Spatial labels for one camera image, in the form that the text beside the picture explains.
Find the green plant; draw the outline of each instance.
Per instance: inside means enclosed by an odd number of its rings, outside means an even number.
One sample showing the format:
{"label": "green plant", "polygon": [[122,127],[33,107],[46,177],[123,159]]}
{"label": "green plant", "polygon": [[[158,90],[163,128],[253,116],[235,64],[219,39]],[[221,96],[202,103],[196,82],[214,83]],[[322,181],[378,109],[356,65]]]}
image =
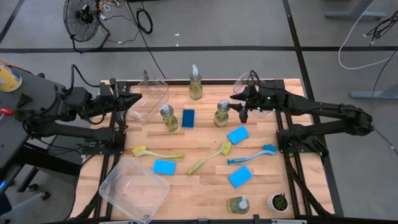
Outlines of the green plant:
{"label": "green plant", "polygon": [[274,206],[279,211],[283,211],[287,208],[287,199],[285,194],[279,194],[274,197]]}

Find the plastic bottle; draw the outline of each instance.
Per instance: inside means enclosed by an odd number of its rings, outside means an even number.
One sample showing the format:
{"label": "plastic bottle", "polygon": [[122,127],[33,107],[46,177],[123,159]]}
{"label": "plastic bottle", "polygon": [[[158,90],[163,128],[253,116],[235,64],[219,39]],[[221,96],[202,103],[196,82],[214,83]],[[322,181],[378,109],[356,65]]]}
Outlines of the plastic bottle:
{"label": "plastic bottle", "polygon": [[246,214],[250,203],[246,197],[234,197],[226,201],[226,207],[230,213]]}
{"label": "plastic bottle", "polygon": [[163,123],[168,131],[173,132],[178,129],[178,121],[174,115],[174,109],[170,105],[162,105],[160,114],[163,116]]}
{"label": "plastic bottle", "polygon": [[197,65],[192,65],[192,73],[189,76],[191,84],[189,84],[189,96],[193,100],[199,100],[203,95],[203,87],[201,85],[201,75],[198,71]]}
{"label": "plastic bottle", "polygon": [[226,126],[229,118],[228,111],[228,101],[220,100],[220,102],[217,104],[217,111],[214,114],[214,123],[217,127],[222,128]]}

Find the yellow dish brush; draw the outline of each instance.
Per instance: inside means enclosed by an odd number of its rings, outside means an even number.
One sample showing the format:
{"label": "yellow dish brush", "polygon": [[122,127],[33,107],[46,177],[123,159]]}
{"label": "yellow dish brush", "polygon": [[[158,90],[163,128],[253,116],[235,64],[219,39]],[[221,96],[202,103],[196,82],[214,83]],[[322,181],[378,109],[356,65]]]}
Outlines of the yellow dish brush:
{"label": "yellow dish brush", "polygon": [[132,153],[136,155],[136,157],[141,157],[144,155],[153,155],[161,158],[166,158],[166,159],[177,159],[177,158],[184,158],[183,154],[170,154],[170,155],[160,155],[158,153],[154,153],[151,151],[147,151],[147,148],[145,146],[137,146],[135,149],[132,150]]}
{"label": "yellow dish brush", "polygon": [[190,171],[188,171],[189,175],[192,175],[192,173],[197,170],[204,162],[206,162],[208,159],[211,159],[217,155],[220,155],[221,153],[224,155],[227,155],[229,153],[229,150],[231,149],[231,143],[230,142],[226,142],[223,143],[220,147],[220,149],[218,151],[216,151],[215,153],[213,153],[212,155],[200,160],[199,162],[197,162]]}

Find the white cable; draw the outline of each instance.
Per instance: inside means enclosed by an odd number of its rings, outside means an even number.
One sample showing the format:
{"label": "white cable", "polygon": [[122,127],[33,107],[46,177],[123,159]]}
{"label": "white cable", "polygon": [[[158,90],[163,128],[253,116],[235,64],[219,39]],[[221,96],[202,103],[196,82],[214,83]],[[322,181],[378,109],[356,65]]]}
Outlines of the white cable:
{"label": "white cable", "polygon": [[107,11],[107,12],[109,12],[109,11],[111,10],[111,6],[109,6],[109,5],[114,5],[114,4],[116,4],[116,3],[111,3],[111,2],[109,2],[109,1],[107,1],[107,0],[104,0],[104,1],[106,1],[106,2],[102,5],[102,7],[103,7],[103,9],[104,9],[105,11]]}
{"label": "white cable", "polygon": [[379,63],[385,62],[386,60],[389,60],[391,57],[394,57],[394,56],[395,56],[395,54],[394,54],[393,56],[388,57],[388,58],[386,58],[386,59],[384,59],[384,60],[381,60],[380,62],[374,62],[374,63],[370,63],[369,65],[363,65],[363,66],[360,66],[360,67],[353,67],[353,68],[351,68],[351,67],[346,67],[346,66],[344,66],[344,65],[342,64],[342,62],[341,62],[341,59],[340,59],[341,49],[342,49],[342,48],[344,47],[344,45],[346,44],[348,38],[350,37],[351,33],[353,32],[353,30],[354,30],[354,28],[355,28],[355,26],[356,26],[356,24],[361,20],[362,16],[363,16],[363,15],[365,14],[365,12],[373,5],[373,3],[374,3],[374,1],[365,9],[365,11],[362,12],[361,16],[358,18],[358,20],[354,23],[353,27],[352,27],[351,30],[349,31],[346,40],[344,40],[344,42],[343,42],[343,45],[342,45],[342,46],[340,47],[340,49],[338,50],[338,62],[339,62],[340,65],[341,65],[343,68],[345,68],[345,69],[348,69],[348,70],[356,70],[356,69],[360,69],[360,68],[366,68],[366,67],[369,67],[369,66],[372,66],[372,65],[377,65],[377,64],[379,64]]}

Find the yellow cup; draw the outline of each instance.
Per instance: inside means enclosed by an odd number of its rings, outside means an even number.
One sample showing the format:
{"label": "yellow cup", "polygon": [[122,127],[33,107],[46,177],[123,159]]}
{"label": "yellow cup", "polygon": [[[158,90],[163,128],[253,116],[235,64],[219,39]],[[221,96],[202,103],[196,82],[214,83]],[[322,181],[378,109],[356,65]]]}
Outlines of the yellow cup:
{"label": "yellow cup", "polygon": [[13,73],[11,69],[0,63],[0,90],[10,92],[18,89],[22,84],[22,77]]}

